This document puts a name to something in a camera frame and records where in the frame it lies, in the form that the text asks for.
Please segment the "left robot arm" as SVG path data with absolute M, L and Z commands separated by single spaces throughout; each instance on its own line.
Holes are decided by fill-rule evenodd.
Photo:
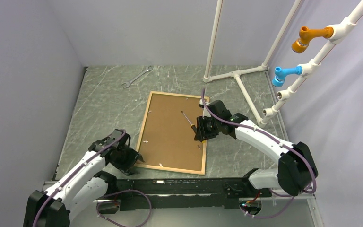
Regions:
M 122 193 L 116 176 L 103 169 L 111 164 L 126 176 L 143 158 L 130 147 L 130 135 L 115 129 L 92 143 L 81 160 L 54 185 L 34 191 L 27 200 L 25 227 L 68 227 L 90 203 Z

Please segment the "green wooden photo frame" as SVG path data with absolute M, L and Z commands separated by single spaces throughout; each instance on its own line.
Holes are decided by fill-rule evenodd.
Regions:
M 184 111 L 194 124 L 203 114 L 200 99 L 195 95 L 150 92 L 136 148 L 145 162 L 137 162 L 136 167 L 205 174 L 207 144 L 194 140 L 195 132 L 181 113 Z

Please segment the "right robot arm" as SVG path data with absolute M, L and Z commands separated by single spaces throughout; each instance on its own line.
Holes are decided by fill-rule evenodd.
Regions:
M 192 125 L 196 141 L 204 142 L 222 133 L 248 143 L 277 164 L 276 169 L 250 170 L 242 178 L 241 191 L 245 195 L 253 196 L 262 190 L 269 193 L 271 189 L 281 189 L 288 196 L 314 193 L 318 170 L 305 143 L 293 144 L 268 133 L 247 116 L 231 114 L 221 100 L 200 100 L 199 107 L 203 115 Z

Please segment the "black yellow screwdriver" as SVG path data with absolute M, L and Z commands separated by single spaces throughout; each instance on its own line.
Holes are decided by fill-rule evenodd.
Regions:
M 181 113 L 183 114 L 183 116 L 186 118 L 186 120 L 189 122 L 189 124 L 190 124 L 190 127 L 192 128 L 192 129 L 194 129 L 195 128 L 195 125 L 191 122 L 191 120 L 187 117 L 187 115 L 184 113 L 184 111 L 181 111 Z

